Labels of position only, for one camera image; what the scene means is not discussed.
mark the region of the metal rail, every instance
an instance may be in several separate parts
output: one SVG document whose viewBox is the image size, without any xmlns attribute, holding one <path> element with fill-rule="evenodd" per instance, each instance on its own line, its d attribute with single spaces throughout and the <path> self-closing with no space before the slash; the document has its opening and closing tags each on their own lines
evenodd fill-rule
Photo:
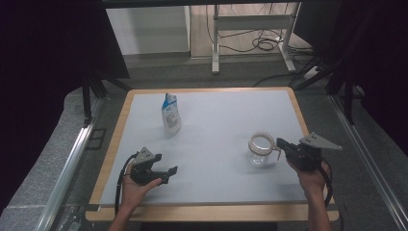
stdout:
<svg viewBox="0 0 408 231">
<path fill-rule="evenodd" d="M 391 213 L 391 216 L 393 216 L 396 225 L 398 226 L 399 230 L 407 231 L 408 218 L 404 207 L 396 197 L 394 190 L 387 183 L 387 180 L 384 178 L 374 159 L 371 157 L 370 151 L 367 149 L 356 128 L 353 125 L 350 125 L 348 120 L 345 118 L 343 114 L 343 106 L 339 98 L 333 95 L 329 95 L 328 97 L 332 102 L 337 116 L 345 128 L 345 131 L 357 149 L 358 156 L 361 158 L 363 165 L 372 179 L 372 182 L 378 189 L 378 192 L 383 198 L 388 210 Z"/>
<path fill-rule="evenodd" d="M 42 211 L 41 216 L 39 217 L 39 221 L 35 230 L 42 231 L 49 230 L 51 228 L 55 216 L 58 213 L 61 203 L 63 202 L 66 190 L 69 187 L 69 183 L 71 182 L 71 179 L 75 173 L 76 167 L 81 160 L 90 132 L 93 129 L 93 125 L 95 122 L 94 118 L 99 113 L 102 101 L 102 99 L 97 99 L 93 104 L 93 119 L 91 120 L 88 127 L 84 127 L 81 129 L 78 138 L 75 141 L 71 152 L 69 153 L 68 159 L 65 162 L 63 171 L 61 172 L 60 177 L 57 180 L 54 190 L 51 192 L 47 204 L 45 205 L 45 208 Z"/>
</svg>

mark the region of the black wall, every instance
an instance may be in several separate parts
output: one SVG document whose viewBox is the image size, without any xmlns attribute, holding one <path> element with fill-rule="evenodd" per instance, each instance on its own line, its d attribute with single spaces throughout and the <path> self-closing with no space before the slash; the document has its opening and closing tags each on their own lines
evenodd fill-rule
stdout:
<svg viewBox="0 0 408 231">
<path fill-rule="evenodd" d="M 64 98 L 95 71 L 128 78 L 104 9 L 58 1 L 0 8 L 1 190 L 5 208 L 49 140 Z"/>
<path fill-rule="evenodd" d="M 368 4 L 377 2 L 378 9 L 351 60 L 349 75 L 362 87 L 362 105 L 374 120 L 408 155 L 408 6 L 404 1 L 350 1 L 342 3 L 333 40 L 331 58 L 341 56 L 349 38 L 356 33 L 350 25 L 357 24 Z"/>
</svg>

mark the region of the jar lid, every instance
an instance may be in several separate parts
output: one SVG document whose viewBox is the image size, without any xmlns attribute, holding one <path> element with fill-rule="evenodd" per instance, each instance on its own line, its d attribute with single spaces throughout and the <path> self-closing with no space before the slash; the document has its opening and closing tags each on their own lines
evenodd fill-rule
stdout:
<svg viewBox="0 0 408 231">
<path fill-rule="evenodd" d="M 256 132 L 248 143 L 249 150 L 257 156 L 267 156 L 274 149 L 273 137 L 267 132 Z"/>
</svg>

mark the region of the white tabletop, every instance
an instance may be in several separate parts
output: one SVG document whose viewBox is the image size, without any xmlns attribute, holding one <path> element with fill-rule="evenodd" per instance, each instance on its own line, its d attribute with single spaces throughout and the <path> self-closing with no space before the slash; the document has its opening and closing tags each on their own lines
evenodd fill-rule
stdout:
<svg viewBox="0 0 408 231">
<path fill-rule="evenodd" d="M 126 120 L 100 204 L 112 205 L 126 159 L 146 146 L 162 153 L 153 170 L 178 166 L 169 184 L 152 190 L 144 204 L 265 204 L 305 201 L 295 172 L 277 152 L 264 168 L 246 159 L 257 131 L 298 143 L 303 133 L 286 90 L 176 93 L 182 128 L 169 138 L 162 120 L 163 93 L 137 94 Z"/>
</svg>

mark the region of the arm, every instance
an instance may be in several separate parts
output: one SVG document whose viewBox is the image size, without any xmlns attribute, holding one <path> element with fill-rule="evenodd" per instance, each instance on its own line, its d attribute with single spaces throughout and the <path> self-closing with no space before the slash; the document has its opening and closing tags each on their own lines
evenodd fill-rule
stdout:
<svg viewBox="0 0 408 231">
<path fill-rule="evenodd" d="M 329 231 L 331 230 L 329 217 L 324 205 L 324 179 L 318 170 L 300 171 L 291 162 L 288 164 L 296 171 L 299 183 L 305 192 L 308 201 L 308 230 L 309 231 Z M 327 164 L 321 164 L 327 172 Z"/>
<path fill-rule="evenodd" d="M 123 176 L 122 182 L 122 201 L 119 210 L 112 221 L 109 231 L 125 230 L 130 216 L 139 206 L 144 196 L 162 183 L 162 179 L 156 179 L 145 186 L 136 184 L 129 176 L 132 164 L 126 169 L 126 174 Z"/>
</svg>

